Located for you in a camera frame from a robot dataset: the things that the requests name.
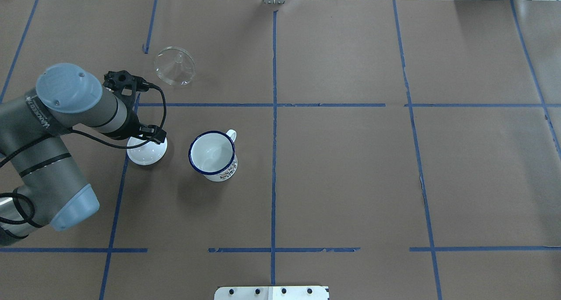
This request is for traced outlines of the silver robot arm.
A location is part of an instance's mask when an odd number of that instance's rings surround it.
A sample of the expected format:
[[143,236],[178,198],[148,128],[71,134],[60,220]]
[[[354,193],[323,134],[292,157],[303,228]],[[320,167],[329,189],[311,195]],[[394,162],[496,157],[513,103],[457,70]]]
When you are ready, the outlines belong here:
[[100,82],[78,65],[47,68],[22,96],[1,104],[2,165],[12,166],[22,186],[1,194],[1,246],[10,246],[44,226],[68,230],[98,212],[92,185],[62,140],[78,134],[100,144],[110,143],[74,130],[82,124],[114,140],[137,138],[138,146],[161,144],[159,125],[139,122],[134,104],[138,92],[156,84],[129,72],[109,71]]

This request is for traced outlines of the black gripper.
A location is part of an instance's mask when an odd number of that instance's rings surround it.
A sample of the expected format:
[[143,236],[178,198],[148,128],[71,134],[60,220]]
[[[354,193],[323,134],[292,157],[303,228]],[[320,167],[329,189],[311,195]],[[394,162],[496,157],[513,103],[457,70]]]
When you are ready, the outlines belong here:
[[131,137],[162,144],[166,141],[167,132],[163,129],[166,122],[167,112],[163,112],[160,125],[142,124],[136,112],[129,111],[122,124],[116,129],[105,132],[104,135],[114,140],[124,140]]

